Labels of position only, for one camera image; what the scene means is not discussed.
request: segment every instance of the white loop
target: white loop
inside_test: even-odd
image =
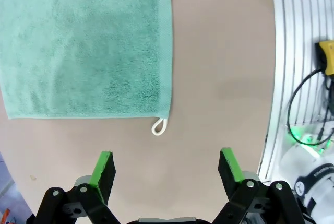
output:
[[[156,128],[157,126],[162,122],[162,128],[159,132],[156,131]],[[166,128],[167,128],[167,122],[168,120],[167,119],[163,119],[163,118],[159,118],[157,120],[157,122],[155,122],[152,126],[152,133],[156,136],[160,136],[162,135],[165,131],[166,131]]]

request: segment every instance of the yellow and black clamp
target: yellow and black clamp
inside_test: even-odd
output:
[[[315,44],[318,68],[334,80],[334,40],[321,41]]]

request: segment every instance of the bolt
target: bolt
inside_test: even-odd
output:
[[[281,183],[277,183],[277,184],[275,185],[275,187],[276,187],[278,190],[282,190],[282,188],[283,188],[283,186],[282,186]]]
[[[87,191],[87,188],[85,186],[83,186],[82,188],[80,188],[80,192],[84,193]]]
[[[246,185],[248,187],[252,188],[252,187],[254,187],[254,182],[253,181],[248,181]]]

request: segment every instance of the teal towel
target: teal towel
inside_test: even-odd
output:
[[[171,0],[0,0],[9,118],[168,118]]]

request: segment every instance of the beige table surface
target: beige table surface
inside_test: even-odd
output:
[[[221,147],[257,170],[273,90],[273,1],[173,0],[173,15],[173,102],[162,136],[152,135],[153,118],[8,120],[0,106],[0,151],[33,212],[49,187],[69,190],[90,174],[102,150],[114,152],[109,207],[123,223],[212,221],[227,200]]]

